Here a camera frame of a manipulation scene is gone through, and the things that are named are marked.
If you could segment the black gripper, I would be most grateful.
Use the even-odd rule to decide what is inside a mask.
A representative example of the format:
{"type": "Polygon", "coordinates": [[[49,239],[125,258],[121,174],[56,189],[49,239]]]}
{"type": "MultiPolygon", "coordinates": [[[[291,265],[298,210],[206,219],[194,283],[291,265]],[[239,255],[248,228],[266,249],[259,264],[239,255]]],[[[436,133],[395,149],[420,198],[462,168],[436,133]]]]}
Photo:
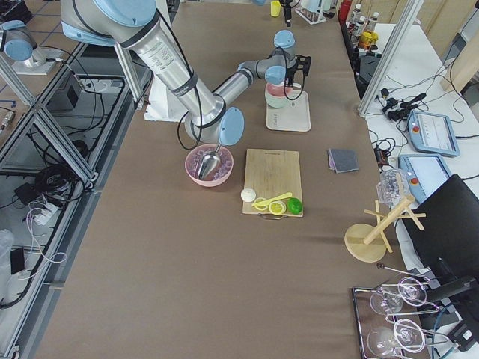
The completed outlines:
{"type": "Polygon", "coordinates": [[[289,65],[286,70],[286,84],[289,88],[294,87],[294,77],[297,71],[302,71],[305,79],[310,70],[311,56],[296,55],[293,64],[289,65]]]}
{"type": "Polygon", "coordinates": [[[291,20],[292,20],[292,15],[291,15],[291,8],[295,7],[295,1],[294,0],[281,0],[281,6],[284,7],[284,21],[286,26],[291,26],[291,20]]]}

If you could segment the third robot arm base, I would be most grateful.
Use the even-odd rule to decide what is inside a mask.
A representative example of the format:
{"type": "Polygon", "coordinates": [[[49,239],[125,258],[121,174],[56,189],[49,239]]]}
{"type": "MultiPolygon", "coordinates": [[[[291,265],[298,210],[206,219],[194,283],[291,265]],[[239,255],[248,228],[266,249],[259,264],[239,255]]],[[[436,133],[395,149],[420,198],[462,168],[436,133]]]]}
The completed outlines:
{"type": "Polygon", "coordinates": [[[46,76],[54,64],[47,61],[49,51],[43,51],[21,20],[1,24],[1,52],[13,61],[18,75],[46,76]]]}

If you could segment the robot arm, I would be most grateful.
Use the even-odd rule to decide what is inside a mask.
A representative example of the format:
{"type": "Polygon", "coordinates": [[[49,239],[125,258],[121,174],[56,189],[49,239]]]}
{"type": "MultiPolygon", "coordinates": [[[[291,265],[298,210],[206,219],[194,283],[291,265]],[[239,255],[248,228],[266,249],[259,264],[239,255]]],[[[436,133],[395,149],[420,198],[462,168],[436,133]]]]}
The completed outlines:
{"type": "Polygon", "coordinates": [[[197,142],[231,146],[242,137],[245,121],[232,102],[257,79],[291,85],[295,73],[309,72],[311,57],[296,53],[289,30],[274,37],[268,58],[246,61],[215,91],[189,65],[177,38],[154,1],[62,1],[61,24],[72,40],[131,50],[186,108],[187,134],[197,142]]]}

